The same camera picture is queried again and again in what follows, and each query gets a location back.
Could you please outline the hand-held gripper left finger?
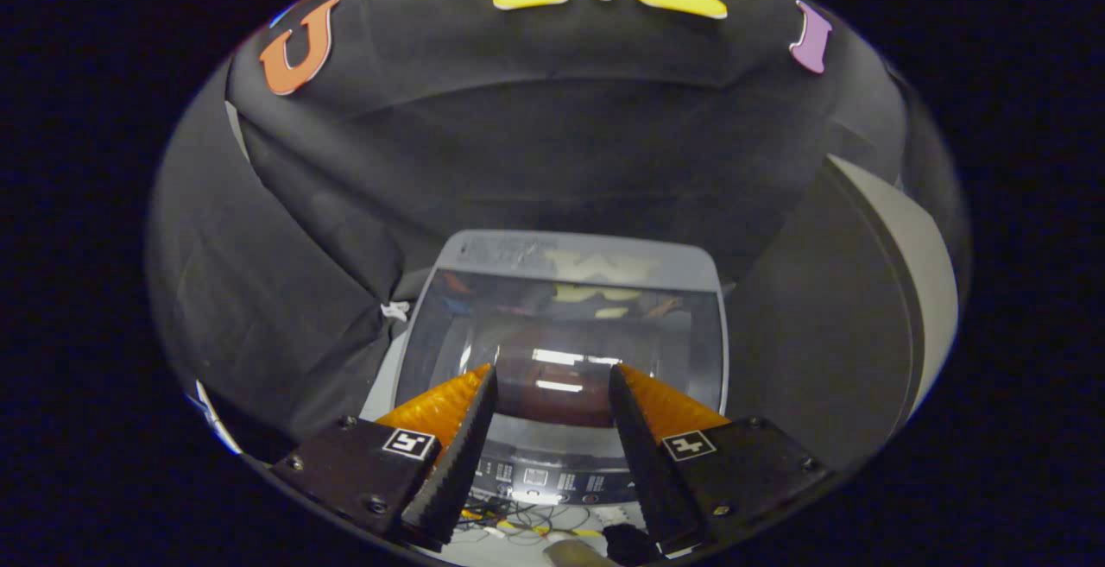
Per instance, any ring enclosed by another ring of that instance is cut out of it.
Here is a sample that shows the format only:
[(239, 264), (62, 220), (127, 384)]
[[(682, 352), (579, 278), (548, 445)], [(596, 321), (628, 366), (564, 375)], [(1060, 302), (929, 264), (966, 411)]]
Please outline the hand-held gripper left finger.
[(292, 496), (373, 539), (439, 552), (465, 508), (497, 401), (496, 370), (485, 363), (379, 419), (332, 421), (271, 473)]

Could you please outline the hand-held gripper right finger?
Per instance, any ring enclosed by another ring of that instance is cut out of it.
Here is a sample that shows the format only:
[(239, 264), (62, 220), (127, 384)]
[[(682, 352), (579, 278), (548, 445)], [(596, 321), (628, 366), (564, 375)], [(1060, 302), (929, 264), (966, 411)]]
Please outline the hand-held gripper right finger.
[(836, 484), (833, 468), (761, 414), (733, 420), (628, 365), (610, 370), (609, 408), (664, 556), (726, 550)]

